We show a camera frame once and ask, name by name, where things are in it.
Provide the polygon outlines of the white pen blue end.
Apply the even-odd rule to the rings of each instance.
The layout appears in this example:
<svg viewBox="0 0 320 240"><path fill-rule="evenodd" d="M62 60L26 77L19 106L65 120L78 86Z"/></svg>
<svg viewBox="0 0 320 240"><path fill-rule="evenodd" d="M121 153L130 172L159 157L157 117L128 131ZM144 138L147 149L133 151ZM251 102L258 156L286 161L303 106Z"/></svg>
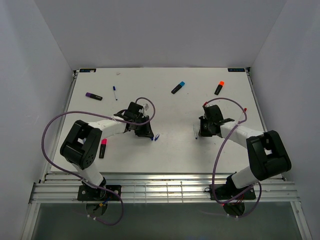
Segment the white pen blue end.
<svg viewBox="0 0 320 240"><path fill-rule="evenodd" d="M192 126L192 129L193 129L194 138L197 140L197 139L198 139L198 134L197 134L196 126L193 125L193 126Z"/></svg>

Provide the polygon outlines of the white pen red end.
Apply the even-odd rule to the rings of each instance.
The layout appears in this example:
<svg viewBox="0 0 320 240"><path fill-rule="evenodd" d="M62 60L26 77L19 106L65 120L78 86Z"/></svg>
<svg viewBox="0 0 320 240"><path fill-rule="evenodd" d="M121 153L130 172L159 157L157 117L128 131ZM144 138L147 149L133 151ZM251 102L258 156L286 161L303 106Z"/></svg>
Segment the white pen red end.
<svg viewBox="0 0 320 240"><path fill-rule="evenodd" d="M245 115L246 115L246 112L247 112L247 108L245 107L245 108L243 109L242 114L245 116Z"/></svg>

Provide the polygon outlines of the orange capped black highlighter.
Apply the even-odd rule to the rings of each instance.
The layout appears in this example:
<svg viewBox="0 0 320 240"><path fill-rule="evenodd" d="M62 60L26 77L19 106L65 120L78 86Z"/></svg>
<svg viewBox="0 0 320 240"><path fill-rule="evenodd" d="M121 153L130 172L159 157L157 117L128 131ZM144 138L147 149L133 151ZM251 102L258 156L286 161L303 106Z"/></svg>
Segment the orange capped black highlighter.
<svg viewBox="0 0 320 240"><path fill-rule="evenodd" d="M217 87L216 87L216 89L215 89L215 91L214 91L214 94L215 94L216 96L218 96L218 95L220 94L220 92L221 92L224 84L225 84L225 83L224 83L223 81L220 81L220 82L219 82L219 84L217 85Z"/></svg>

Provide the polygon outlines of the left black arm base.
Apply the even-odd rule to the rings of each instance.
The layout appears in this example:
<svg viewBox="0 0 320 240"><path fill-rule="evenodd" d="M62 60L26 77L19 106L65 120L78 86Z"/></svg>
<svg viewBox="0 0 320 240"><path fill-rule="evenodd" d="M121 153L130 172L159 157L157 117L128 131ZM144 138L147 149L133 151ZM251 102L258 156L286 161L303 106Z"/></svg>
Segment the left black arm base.
<svg viewBox="0 0 320 240"><path fill-rule="evenodd" d="M113 193L98 188L92 188L88 185L81 185L78 189L77 200L88 202L88 201L119 201L119 198Z"/></svg>

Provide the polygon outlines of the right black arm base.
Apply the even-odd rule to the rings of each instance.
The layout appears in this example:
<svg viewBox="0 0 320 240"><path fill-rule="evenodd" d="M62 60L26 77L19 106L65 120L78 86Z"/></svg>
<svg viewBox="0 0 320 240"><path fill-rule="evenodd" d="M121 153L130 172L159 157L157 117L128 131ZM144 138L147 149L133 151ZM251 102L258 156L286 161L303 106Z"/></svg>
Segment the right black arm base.
<svg viewBox="0 0 320 240"><path fill-rule="evenodd" d="M241 193L242 191L244 191L245 189L246 189L245 187L241 189L237 189L237 188L229 189L225 184L218 184L214 186L216 198L220 201L229 200L234 196L238 195L239 193ZM209 185L209 187L206 187L204 189L204 192L210 194L211 200L215 200L214 194L213 194L213 187L211 184ZM255 194L255 191L251 189L245 192L244 194L242 194L241 196L237 197L236 199L237 200L255 200L256 194Z"/></svg>

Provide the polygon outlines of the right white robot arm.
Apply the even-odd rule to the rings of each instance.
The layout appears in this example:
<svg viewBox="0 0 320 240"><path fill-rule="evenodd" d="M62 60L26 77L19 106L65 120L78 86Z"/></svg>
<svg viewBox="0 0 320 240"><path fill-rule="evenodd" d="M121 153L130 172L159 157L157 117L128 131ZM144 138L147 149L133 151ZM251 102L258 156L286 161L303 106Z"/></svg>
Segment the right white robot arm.
<svg viewBox="0 0 320 240"><path fill-rule="evenodd" d="M247 150L249 165L227 177L226 183L215 190L218 195L237 199L244 190L260 181L288 172L292 163L279 133L275 130L258 131L241 126L232 118L224 118L217 105L205 104L204 115L199 117L199 136L218 136Z"/></svg>

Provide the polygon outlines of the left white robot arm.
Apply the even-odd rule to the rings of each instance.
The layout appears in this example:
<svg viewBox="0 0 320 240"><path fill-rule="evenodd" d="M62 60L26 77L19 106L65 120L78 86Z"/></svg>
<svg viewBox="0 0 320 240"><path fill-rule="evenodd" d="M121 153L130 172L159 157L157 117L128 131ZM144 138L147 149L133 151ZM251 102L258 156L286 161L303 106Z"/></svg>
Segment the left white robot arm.
<svg viewBox="0 0 320 240"><path fill-rule="evenodd" d="M152 139L151 117L147 115L149 105L131 102L127 109L112 117L95 122L74 122L60 147L60 155L75 167L89 187L88 193L100 200L106 195L105 178L94 163L103 139L134 131L141 138Z"/></svg>

